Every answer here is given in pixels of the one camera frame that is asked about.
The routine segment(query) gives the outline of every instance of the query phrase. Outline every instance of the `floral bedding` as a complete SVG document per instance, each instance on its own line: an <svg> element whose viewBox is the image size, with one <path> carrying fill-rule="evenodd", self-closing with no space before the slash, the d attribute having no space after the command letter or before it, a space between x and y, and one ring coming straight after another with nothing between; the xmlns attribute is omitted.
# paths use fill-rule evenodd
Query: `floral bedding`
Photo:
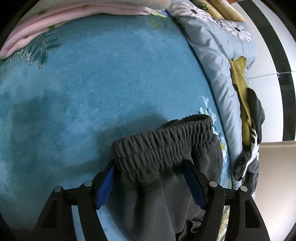
<svg viewBox="0 0 296 241"><path fill-rule="evenodd" d="M232 86L229 59L246 57L247 73L256 56L252 35L246 23L215 20L202 5L196 7L189 0L173 0L167 11L185 30L187 40L209 79L233 165L242 151L242 121L239 99ZM235 189L241 185L234 179L232 182Z"/></svg>

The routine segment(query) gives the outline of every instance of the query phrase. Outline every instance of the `bed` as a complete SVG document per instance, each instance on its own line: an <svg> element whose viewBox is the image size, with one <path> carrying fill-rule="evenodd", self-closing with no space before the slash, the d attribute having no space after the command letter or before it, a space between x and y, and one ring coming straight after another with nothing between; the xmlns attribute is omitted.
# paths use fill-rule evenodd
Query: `bed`
<svg viewBox="0 0 296 241"><path fill-rule="evenodd" d="M196 113L213 119L224 160L220 184L232 188L225 96L218 97L212 70L176 18L89 16L0 62L0 212L9 226L32 229L55 186L92 180L112 158L114 140ZM32 54L38 48L44 51ZM107 238L129 240L111 210L98 211ZM83 240L77 210L73 215Z"/></svg>

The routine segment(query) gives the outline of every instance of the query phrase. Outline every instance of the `elastic waistband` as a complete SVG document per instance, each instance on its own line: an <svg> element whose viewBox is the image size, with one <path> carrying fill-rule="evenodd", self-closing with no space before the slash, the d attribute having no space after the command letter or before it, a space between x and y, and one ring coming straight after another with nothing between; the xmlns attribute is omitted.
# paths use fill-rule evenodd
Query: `elastic waistband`
<svg viewBox="0 0 296 241"><path fill-rule="evenodd" d="M124 188L148 185L191 154L212 150L218 142L212 126L208 115L191 115L169 121L158 130L114 141L112 151Z"/></svg>

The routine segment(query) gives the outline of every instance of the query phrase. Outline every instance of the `pink towel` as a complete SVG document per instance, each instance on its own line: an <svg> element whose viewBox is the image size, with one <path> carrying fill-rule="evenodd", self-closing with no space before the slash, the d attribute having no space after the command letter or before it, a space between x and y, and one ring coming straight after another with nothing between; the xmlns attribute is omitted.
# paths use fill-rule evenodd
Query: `pink towel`
<svg viewBox="0 0 296 241"><path fill-rule="evenodd" d="M97 1L59 5L47 11L40 12L39 15L16 26L0 51L0 59L8 58L15 51L25 47L34 38L49 31L53 27L60 26L78 18L98 13L113 15L149 15L151 11L150 8L133 4L100 3Z"/></svg>

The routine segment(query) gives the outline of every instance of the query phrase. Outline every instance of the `white flower pattern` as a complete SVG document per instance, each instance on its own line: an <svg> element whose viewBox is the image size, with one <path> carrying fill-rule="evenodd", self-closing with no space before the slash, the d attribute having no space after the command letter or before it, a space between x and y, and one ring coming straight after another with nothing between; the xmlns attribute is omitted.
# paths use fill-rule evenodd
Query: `white flower pattern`
<svg viewBox="0 0 296 241"><path fill-rule="evenodd" d="M210 19L212 22L214 22L215 24L217 24L216 20L213 19L212 16L211 16L209 13L207 13L207 14L209 15L209 16L208 16L208 19Z"/></svg>
<svg viewBox="0 0 296 241"><path fill-rule="evenodd" d="M182 5L173 5L171 6L172 9L176 9L175 11L172 12L172 15L179 15L182 17L185 16L190 16L192 18L199 18L201 20L204 20L205 22L207 22L208 18L212 18L209 17L210 15L205 12L202 9L197 8L196 6L191 6L189 3L187 2L180 2Z"/></svg>
<svg viewBox="0 0 296 241"><path fill-rule="evenodd" d="M211 108L208 107L208 102L209 99L206 98L205 96L202 96L202 101L205 104L205 110L200 107L200 111L198 111L199 114L205 114L205 115L209 115L212 120L213 120L213 133L216 134L218 136L218 139L220 141L220 145L221 145L221 149L222 149L222 155L223 155L223 161L224 163L227 162L228 160L228 155L227 155L227 143L226 140L224 138L224 136L222 136L221 133L218 133L215 127L215 122L218 120L216 114L211 110Z"/></svg>
<svg viewBox="0 0 296 241"><path fill-rule="evenodd" d="M239 36L239 38L241 40L247 40L248 42L250 42L251 40L251 34L247 31L244 31L244 27L243 26L238 26L237 27L237 24L236 22L233 22L233 21L221 21L221 24L222 26L228 30L228 31L232 31L231 33L234 35L234 36Z"/></svg>

